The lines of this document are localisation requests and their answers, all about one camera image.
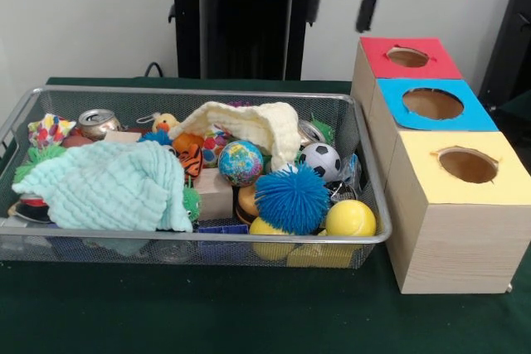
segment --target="blue spiky ball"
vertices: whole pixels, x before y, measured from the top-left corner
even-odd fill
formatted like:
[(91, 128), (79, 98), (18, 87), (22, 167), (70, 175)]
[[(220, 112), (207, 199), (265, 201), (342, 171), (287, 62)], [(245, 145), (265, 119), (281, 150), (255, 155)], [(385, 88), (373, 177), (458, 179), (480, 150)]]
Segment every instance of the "blue spiky ball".
[(289, 234), (315, 231), (329, 209), (324, 180), (304, 164), (260, 177), (255, 199), (260, 217)]
[(143, 141), (156, 141), (160, 145), (172, 145), (172, 140), (168, 136), (168, 133), (163, 130), (159, 130), (157, 133), (146, 133), (140, 138), (139, 143)]

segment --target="red box lid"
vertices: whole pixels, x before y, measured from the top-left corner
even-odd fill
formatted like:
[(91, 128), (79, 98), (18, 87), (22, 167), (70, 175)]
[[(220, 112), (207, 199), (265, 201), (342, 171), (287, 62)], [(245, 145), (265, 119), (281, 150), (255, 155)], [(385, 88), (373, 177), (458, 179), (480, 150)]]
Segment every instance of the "red box lid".
[(362, 37), (360, 41), (376, 78), (463, 79), (435, 37)]

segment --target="metal basket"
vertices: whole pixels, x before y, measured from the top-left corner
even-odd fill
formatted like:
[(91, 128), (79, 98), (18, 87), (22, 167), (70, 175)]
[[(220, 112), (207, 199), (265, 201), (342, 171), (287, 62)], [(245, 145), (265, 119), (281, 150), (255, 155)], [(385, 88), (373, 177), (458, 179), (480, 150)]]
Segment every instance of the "metal basket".
[[(360, 199), (377, 218), (377, 234), (327, 237), (63, 230), (7, 217), (7, 210), (17, 200), (11, 189), (15, 169), (25, 161), (29, 148), (27, 124), (45, 113), (76, 120), (87, 109), (112, 109), (122, 124), (133, 127), (139, 116), (155, 111), (183, 120), (210, 100), (254, 105), (284, 101), (301, 119), (309, 120), (313, 115), (333, 126), (339, 155), (355, 152), (362, 163)], [(374, 245), (385, 241), (392, 230), (362, 111), (345, 95), (46, 86), (20, 100), (0, 129), (0, 142), (0, 260), (357, 269)], [(234, 219), (203, 224), (240, 223)]]

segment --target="yellow box lid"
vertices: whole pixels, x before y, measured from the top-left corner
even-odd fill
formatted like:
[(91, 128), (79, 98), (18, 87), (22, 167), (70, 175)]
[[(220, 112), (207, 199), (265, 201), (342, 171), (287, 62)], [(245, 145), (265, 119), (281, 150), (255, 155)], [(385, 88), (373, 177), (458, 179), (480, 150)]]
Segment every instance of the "yellow box lid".
[(531, 177), (501, 132), (402, 131), (430, 203), (531, 205)]

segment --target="rubber duck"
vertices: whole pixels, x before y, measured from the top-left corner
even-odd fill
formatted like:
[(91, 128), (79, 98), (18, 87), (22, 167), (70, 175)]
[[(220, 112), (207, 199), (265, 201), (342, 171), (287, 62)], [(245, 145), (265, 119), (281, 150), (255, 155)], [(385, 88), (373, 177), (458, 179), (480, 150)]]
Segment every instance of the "rubber duck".
[(179, 121), (171, 114), (160, 114), (153, 120), (153, 133), (157, 133), (159, 130), (163, 130), (166, 133), (171, 128), (179, 125)]

